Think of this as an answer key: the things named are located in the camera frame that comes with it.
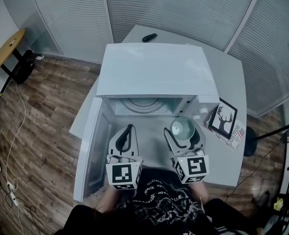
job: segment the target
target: person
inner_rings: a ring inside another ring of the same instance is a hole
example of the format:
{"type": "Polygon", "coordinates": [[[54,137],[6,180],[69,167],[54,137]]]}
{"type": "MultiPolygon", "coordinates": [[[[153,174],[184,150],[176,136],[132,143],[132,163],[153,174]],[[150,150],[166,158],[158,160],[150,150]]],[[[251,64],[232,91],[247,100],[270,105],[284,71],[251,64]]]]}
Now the person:
{"type": "Polygon", "coordinates": [[[175,172],[143,168],[136,190],[104,192],[96,209],[78,205],[55,234],[257,235],[255,226],[203,182],[182,184],[175,172]]]}

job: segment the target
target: cable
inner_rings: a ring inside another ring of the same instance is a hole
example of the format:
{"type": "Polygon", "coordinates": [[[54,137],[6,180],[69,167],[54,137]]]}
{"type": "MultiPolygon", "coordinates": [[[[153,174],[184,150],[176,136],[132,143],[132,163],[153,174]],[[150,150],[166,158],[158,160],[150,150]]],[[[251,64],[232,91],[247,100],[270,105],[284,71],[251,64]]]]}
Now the cable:
{"type": "Polygon", "coordinates": [[[38,229],[39,235],[41,235],[39,226],[38,226],[37,222],[35,221],[35,219],[34,219],[33,216],[32,216],[32,213],[35,213],[35,212],[37,211],[37,209],[36,209],[34,206],[30,206],[30,207],[29,207],[29,206],[27,205],[27,203],[25,202],[24,199],[21,199],[21,198],[19,198],[19,197],[16,197],[16,199],[17,199],[17,201],[18,201],[19,204],[21,204],[21,203],[19,202],[19,200],[21,200],[21,201],[23,201],[24,204],[29,208],[30,216],[31,216],[33,222],[35,223],[35,225],[36,225],[36,227],[37,227],[37,229],[38,229]]]}
{"type": "MultiPolygon", "coordinates": [[[[24,123],[25,123],[25,120],[26,120],[26,115],[27,115],[27,110],[26,110],[26,106],[25,106],[25,103],[24,103],[24,101],[23,101],[23,99],[22,99],[22,97],[21,97],[21,95],[20,95],[20,93],[19,93],[19,91],[18,91],[18,88],[17,88],[17,83],[16,83],[16,91],[17,91],[17,93],[18,93],[18,96],[20,97],[20,99],[21,99],[21,101],[22,101],[22,103],[23,103],[23,105],[24,105],[24,109],[25,109],[25,116],[24,116],[24,120],[23,120],[23,122],[22,122],[22,124],[21,124],[21,126],[19,127],[19,129],[18,129],[18,131],[17,131],[17,133],[15,134],[15,136],[14,136],[14,139],[13,139],[13,141],[12,141],[12,144],[11,144],[11,147],[9,148],[9,152],[8,152],[8,155],[7,155],[7,161],[6,161],[6,167],[5,167],[5,177],[6,177],[6,183],[8,182],[8,180],[7,180],[7,165],[8,165],[8,159],[9,159],[9,155],[10,155],[10,153],[11,153],[11,150],[12,150],[12,146],[13,146],[13,143],[14,143],[14,141],[15,141],[15,139],[16,139],[16,136],[18,135],[18,133],[20,132],[20,130],[21,130],[21,128],[22,128],[22,126],[24,125],[24,123]]],[[[14,192],[17,188],[18,188],[18,180],[15,178],[14,179],[14,182],[13,182],[13,186],[14,186],[14,189],[13,190],[11,190],[10,189],[10,192],[14,192]]]]}
{"type": "Polygon", "coordinates": [[[226,197],[226,199],[225,199],[225,201],[224,201],[225,203],[226,203],[227,199],[228,199],[231,195],[234,194],[234,192],[236,191],[237,187],[238,187],[239,185],[241,185],[247,178],[251,177],[251,176],[259,169],[260,165],[262,164],[263,159],[264,159],[268,154],[270,154],[270,153],[281,143],[281,141],[282,141],[282,139],[280,139],[280,141],[279,141],[268,153],[266,153],[266,154],[262,157],[262,159],[261,159],[258,167],[257,167],[249,176],[245,177],[238,185],[236,185],[236,187],[235,187],[235,189],[233,190],[233,192],[232,192],[231,194],[228,194],[228,195],[227,195],[227,197],[226,197]]]}
{"type": "MultiPolygon", "coordinates": [[[[12,81],[13,81],[13,80],[10,80],[10,81],[8,82],[8,84],[7,84],[4,92],[6,91],[8,85],[9,85],[12,81]]],[[[15,141],[15,139],[16,139],[16,136],[19,134],[21,128],[23,127],[23,125],[24,125],[24,123],[25,123],[26,115],[27,115],[26,106],[25,106],[25,103],[24,103],[24,101],[23,101],[23,99],[22,99],[22,96],[20,95],[20,93],[19,93],[19,91],[18,91],[17,83],[16,83],[16,91],[17,91],[18,96],[19,96],[19,98],[21,99],[21,101],[22,101],[22,103],[23,103],[23,105],[24,105],[25,115],[24,115],[24,120],[23,120],[22,124],[20,125],[17,133],[15,134],[15,136],[14,136],[14,138],[13,138],[13,141],[12,141],[12,143],[11,143],[11,146],[10,146],[10,149],[9,149],[9,152],[8,152],[8,155],[7,155],[6,167],[5,167],[6,188],[7,188],[7,182],[8,182],[8,180],[7,180],[7,166],[8,166],[9,155],[10,155],[10,153],[11,153],[12,146],[13,146],[13,144],[14,144],[14,141],[15,141]]],[[[6,203],[7,203],[7,205],[8,205],[10,208],[13,207],[13,201],[12,201],[12,199],[10,199],[11,205],[9,205],[9,203],[7,202],[7,196],[10,195],[10,193],[13,193],[14,191],[16,191],[16,190],[18,189],[18,184],[19,184],[19,183],[18,183],[18,180],[17,180],[17,178],[15,178],[14,181],[13,181],[14,189],[12,189],[12,190],[11,190],[11,189],[8,189],[8,193],[5,194],[6,203]]],[[[39,235],[41,235],[41,232],[40,232],[40,229],[39,229],[39,227],[38,227],[38,224],[37,224],[36,221],[34,220],[32,214],[34,214],[35,217],[38,218],[38,219],[42,222],[42,224],[43,224],[45,227],[47,227],[51,232],[55,233],[55,231],[51,230],[51,229],[36,215],[36,211],[37,211],[37,210],[36,210],[36,208],[35,208],[34,206],[30,206],[30,207],[29,207],[29,206],[26,204],[25,200],[23,200],[23,199],[21,199],[21,198],[18,198],[18,197],[16,197],[16,199],[17,199],[17,201],[18,201],[18,203],[19,203],[20,205],[22,205],[26,210],[29,210],[29,211],[30,211],[31,218],[32,218],[33,222],[35,223],[35,225],[36,225],[36,227],[37,227],[37,229],[38,229],[39,235]],[[23,201],[26,206],[25,206],[24,204],[20,203],[18,199],[20,199],[21,201],[23,201]]],[[[22,227],[22,232],[23,232],[23,235],[24,235],[24,228],[23,228],[22,223],[21,223],[21,220],[20,220],[20,218],[19,218],[19,205],[17,206],[17,210],[18,210],[18,220],[19,220],[19,223],[20,223],[20,225],[21,225],[21,227],[22,227]]]]}
{"type": "Polygon", "coordinates": [[[11,194],[10,192],[6,192],[5,190],[4,190],[4,192],[5,192],[5,201],[6,201],[6,203],[7,203],[7,205],[9,206],[9,208],[12,208],[13,207],[13,201],[12,201],[12,199],[11,198],[9,198],[9,201],[10,201],[10,203],[11,203],[11,205],[9,204],[9,202],[7,201],[7,196],[9,196],[9,194],[11,194]]]}
{"type": "Polygon", "coordinates": [[[23,235],[25,235],[25,234],[24,234],[24,228],[23,228],[23,225],[22,225],[22,223],[21,223],[21,219],[19,218],[19,206],[17,206],[17,210],[18,210],[18,216],[17,216],[17,218],[18,218],[19,223],[20,223],[20,225],[21,225],[21,227],[22,227],[23,235]]]}
{"type": "Polygon", "coordinates": [[[24,204],[20,203],[19,201],[18,201],[18,203],[21,204],[26,210],[29,210],[30,212],[32,212],[32,213],[35,215],[35,217],[38,218],[38,219],[41,221],[41,223],[43,223],[43,225],[44,225],[45,227],[47,227],[51,232],[55,233],[55,231],[51,230],[51,229],[42,221],[42,219],[39,218],[39,217],[36,215],[35,212],[33,212],[31,209],[27,208],[24,204]]]}

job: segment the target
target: window blinds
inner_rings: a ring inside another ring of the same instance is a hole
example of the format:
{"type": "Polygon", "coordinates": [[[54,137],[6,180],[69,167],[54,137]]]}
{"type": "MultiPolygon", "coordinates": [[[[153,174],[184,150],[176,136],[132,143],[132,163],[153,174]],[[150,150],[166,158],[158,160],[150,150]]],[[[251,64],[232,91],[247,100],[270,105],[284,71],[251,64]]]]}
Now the window blinds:
{"type": "Polygon", "coordinates": [[[35,1],[63,55],[102,62],[113,42],[106,0],[35,1]]]}
{"type": "Polygon", "coordinates": [[[242,61],[247,107],[259,116],[289,96],[289,0],[258,0],[228,52],[242,61]]]}
{"type": "Polygon", "coordinates": [[[24,39],[34,52],[61,55],[39,15],[34,0],[4,0],[4,2],[17,28],[26,30],[24,39]]]}
{"type": "Polygon", "coordinates": [[[181,34],[224,50],[251,0],[107,0],[120,43],[135,24],[181,34]]]}

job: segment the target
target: microwave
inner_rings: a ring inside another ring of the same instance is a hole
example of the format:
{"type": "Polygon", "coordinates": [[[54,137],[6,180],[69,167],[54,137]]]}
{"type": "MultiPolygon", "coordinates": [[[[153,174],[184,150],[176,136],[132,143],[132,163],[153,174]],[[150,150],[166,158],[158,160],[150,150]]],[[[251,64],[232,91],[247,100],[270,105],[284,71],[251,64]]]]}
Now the microwave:
{"type": "Polygon", "coordinates": [[[178,116],[203,125],[218,104],[201,47],[107,45],[80,148],[74,199],[82,201],[103,186],[109,142],[122,127],[135,126],[144,165],[172,170],[164,128],[178,116]]]}

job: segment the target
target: black table leg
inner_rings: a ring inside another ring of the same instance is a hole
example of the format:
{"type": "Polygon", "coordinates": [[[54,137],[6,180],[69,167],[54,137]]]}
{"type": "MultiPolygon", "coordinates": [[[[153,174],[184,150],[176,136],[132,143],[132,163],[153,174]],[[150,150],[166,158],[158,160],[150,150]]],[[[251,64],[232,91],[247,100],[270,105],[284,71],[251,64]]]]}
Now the black table leg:
{"type": "Polygon", "coordinates": [[[7,75],[9,75],[9,77],[11,77],[16,82],[15,75],[4,64],[1,65],[1,68],[7,73],[7,75]]]}
{"type": "Polygon", "coordinates": [[[16,48],[13,50],[12,53],[17,58],[18,61],[20,61],[23,58],[22,55],[19,53],[19,51],[16,48]]]}

